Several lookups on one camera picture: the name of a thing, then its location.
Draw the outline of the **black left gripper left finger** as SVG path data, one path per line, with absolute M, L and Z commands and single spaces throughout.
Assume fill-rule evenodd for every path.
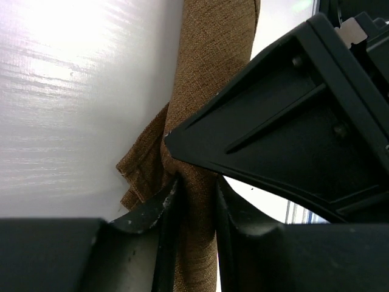
M 112 222 L 100 218 L 3 218 L 2 291 L 117 291 L 128 287 L 131 240 L 158 229 L 152 291 L 172 291 L 182 180 Z

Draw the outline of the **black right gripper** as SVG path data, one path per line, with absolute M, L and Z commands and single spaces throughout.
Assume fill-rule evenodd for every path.
M 387 1 L 316 1 L 308 57 L 321 91 L 306 114 L 306 205 L 388 212 Z

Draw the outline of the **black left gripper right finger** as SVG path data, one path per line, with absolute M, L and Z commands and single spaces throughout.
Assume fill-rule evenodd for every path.
M 216 183 L 222 291 L 387 291 L 386 224 L 283 224 Z

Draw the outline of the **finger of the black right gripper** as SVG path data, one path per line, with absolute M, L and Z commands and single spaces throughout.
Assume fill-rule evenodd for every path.
M 203 109 L 165 138 L 177 160 L 306 205 L 306 114 L 321 91 L 308 51 L 311 29 L 293 30 L 255 57 Z M 377 213 L 317 213 L 331 222 Z

